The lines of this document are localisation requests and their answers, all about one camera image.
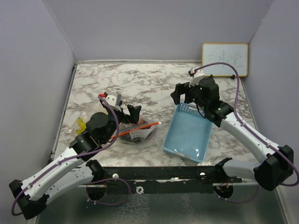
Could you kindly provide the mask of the red brown round fruit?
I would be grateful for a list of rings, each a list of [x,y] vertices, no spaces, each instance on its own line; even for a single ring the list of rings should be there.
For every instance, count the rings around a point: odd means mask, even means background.
[[[143,125],[146,125],[148,122],[142,118],[140,118],[137,122],[137,125],[138,126],[143,126]]]

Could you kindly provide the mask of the clear orange zip bag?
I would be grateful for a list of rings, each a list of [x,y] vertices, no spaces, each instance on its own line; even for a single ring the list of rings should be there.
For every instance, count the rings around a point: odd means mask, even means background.
[[[72,138],[75,138],[78,134],[82,133],[86,128],[86,123],[90,120],[91,116],[97,112],[108,114],[99,99],[83,106],[83,108],[79,111],[79,114],[75,116],[74,122],[68,131],[69,135]]]
[[[152,137],[161,124],[161,121],[140,117],[137,124],[121,124],[117,139],[131,145],[140,145]]]

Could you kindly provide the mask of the yellow banana bunch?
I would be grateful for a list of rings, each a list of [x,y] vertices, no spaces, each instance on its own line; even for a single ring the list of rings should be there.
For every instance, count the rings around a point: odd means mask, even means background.
[[[76,134],[81,134],[83,131],[85,131],[86,124],[81,117],[79,117],[77,119],[77,125],[78,125],[78,128],[76,129]]]

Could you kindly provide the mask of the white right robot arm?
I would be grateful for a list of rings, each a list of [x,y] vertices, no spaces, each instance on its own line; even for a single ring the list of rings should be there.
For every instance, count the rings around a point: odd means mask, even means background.
[[[265,190],[272,191],[293,174],[293,149],[278,145],[248,125],[231,105],[220,99],[219,86],[213,78],[176,84],[171,93],[176,105],[181,95],[185,95],[184,103],[194,103],[202,109],[204,118],[233,135],[257,160],[256,163],[245,163],[225,159],[218,163],[220,168],[214,172],[217,181],[242,177],[255,180]]]

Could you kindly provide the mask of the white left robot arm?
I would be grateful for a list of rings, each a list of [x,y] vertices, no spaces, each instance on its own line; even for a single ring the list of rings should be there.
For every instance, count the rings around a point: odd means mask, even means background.
[[[106,106],[106,113],[94,113],[85,130],[51,163],[30,178],[13,180],[9,188],[26,220],[45,210],[47,204],[70,188],[81,184],[100,183],[106,172],[91,158],[112,145],[113,134],[118,134],[120,123],[137,124],[141,106],[127,106],[129,114],[120,107]]]

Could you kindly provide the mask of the dark grape bunch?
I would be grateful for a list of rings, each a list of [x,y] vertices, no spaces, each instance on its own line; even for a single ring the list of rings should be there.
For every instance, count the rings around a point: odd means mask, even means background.
[[[120,134],[123,135],[119,137],[119,140],[128,144],[139,145],[152,136],[155,129],[155,125],[149,126],[149,124],[143,126],[133,124],[122,125],[120,127]]]

